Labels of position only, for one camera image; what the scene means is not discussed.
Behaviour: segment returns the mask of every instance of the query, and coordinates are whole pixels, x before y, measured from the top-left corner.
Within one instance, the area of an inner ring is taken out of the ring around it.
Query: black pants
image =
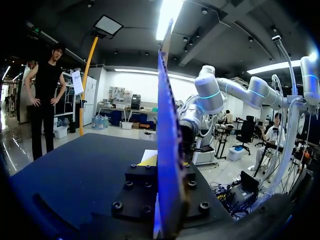
[[[41,128],[43,121],[46,152],[54,149],[54,115],[55,109],[50,104],[32,106],[31,108],[31,134],[33,160],[42,156]]]

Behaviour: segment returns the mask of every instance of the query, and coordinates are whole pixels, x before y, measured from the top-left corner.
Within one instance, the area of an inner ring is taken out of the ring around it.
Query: office chair
[[[252,142],[252,138],[254,135],[254,130],[255,130],[255,122],[254,121],[248,121],[248,120],[244,120],[241,130],[237,131],[237,136],[235,139],[237,139],[239,142],[242,143],[242,145],[236,145],[236,146],[232,146],[232,147],[243,147],[245,150],[247,150],[250,153],[250,149],[249,147],[245,146],[245,144],[251,143]]]

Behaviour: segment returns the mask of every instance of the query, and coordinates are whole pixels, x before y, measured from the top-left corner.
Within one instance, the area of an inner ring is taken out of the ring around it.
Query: reflective floor
[[[1,111],[1,130],[2,130],[2,138],[1,144],[3,145],[4,156],[5,156],[5,165],[7,167],[8,174],[10,176],[14,175],[18,171],[25,168],[27,165],[33,162],[32,156],[32,140],[31,140],[31,126],[29,123],[24,123],[19,125],[16,121],[15,117],[10,117],[6,114],[5,111]],[[139,139],[139,129],[121,129],[119,127],[110,126],[103,130],[92,129],[91,126],[84,127],[84,133],[97,133],[121,138],[131,138],[131,139]],[[67,137],[57,139],[54,138],[54,148],[58,148],[59,146],[70,142],[79,137],[79,132],[76,133],[68,133]],[[217,140],[215,140],[211,146],[214,147],[217,145]],[[248,155],[246,152],[244,156],[238,161],[230,161],[222,159],[217,165],[202,165],[199,166],[198,169],[201,171],[205,179],[208,183],[216,182],[219,184],[229,184],[239,178],[239,174],[241,171],[245,171],[249,175],[253,175],[254,172],[250,171],[250,167],[255,164],[256,161],[256,152],[259,147],[255,147],[255,144],[260,142],[258,139],[254,139],[252,143],[248,146],[251,151],[251,155]],[[235,135],[230,135],[227,138],[227,143],[224,148],[224,152],[222,156],[226,156],[228,154],[229,148],[237,145],[237,140]],[[45,137],[42,136],[42,152],[46,153],[46,142]],[[293,165],[293,173],[290,173],[289,164],[287,171],[285,172],[282,180],[282,184],[280,184],[277,188],[277,192],[282,193],[283,191],[288,192],[290,186],[296,177],[296,172],[298,167]],[[258,180],[263,178],[261,172],[258,173]],[[287,188],[285,189],[285,182],[288,180]],[[265,181],[263,185],[267,188],[270,184]]]

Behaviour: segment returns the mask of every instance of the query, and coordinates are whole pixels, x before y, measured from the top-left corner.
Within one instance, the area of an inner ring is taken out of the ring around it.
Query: dark blue table
[[[68,142],[10,178],[13,190],[30,215],[50,235],[59,233],[35,206],[32,196],[43,198],[59,216],[78,228],[91,213],[111,215],[125,170],[139,163],[155,141],[85,134]]]

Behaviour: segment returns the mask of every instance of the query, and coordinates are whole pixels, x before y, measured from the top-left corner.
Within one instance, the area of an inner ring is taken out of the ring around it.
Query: fluorescent light
[[[291,65],[292,67],[300,67],[300,60],[291,61]],[[255,68],[247,72],[252,75],[252,74],[263,73],[263,72],[272,71],[276,69],[286,69],[286,68],[289,68],[289,63],[287,61]]]
[[[145,70],[136,70],[136,69],[114,69],[116,72],[124,72],[124,73],[139,73],[139,74],[152,74],[152,75],[158,75],[158,72],[156,71],[145,71]],[[174,75],[171,73],[168,73],[168,76],[170,78],[175,78],[175,79],[182,79],[182,80],[187,80],[194,82],[195,79],[191,77],[186,77],[186,76],[179,76],[179,75]]]
[[[12,81],[16,80],[21,74],[22,74],[22,72],[20,72],[20,73],[18,74],[18,76],[15,76],[14,79],[12,79]]]
[[[8,66],[8,68],[5,70],[5,73],[2,76],[2,80],[5,79],[5,76],[7,75],[7,73],[9,72],[9,69],[11,68],[11,66]]]
[[[115,69],[116,72],[126,72],[126,73],[140,73],[140,74],[153,74],[158,75],[156,71],[144,71],[144,70],[136,70],[136,69]]]
[[[163,41],[165,39],[171,19],[173,20],[171,32],[174,30],[183,4],[184,0],[162,0],[158,29],[156,31],[157,40]]]

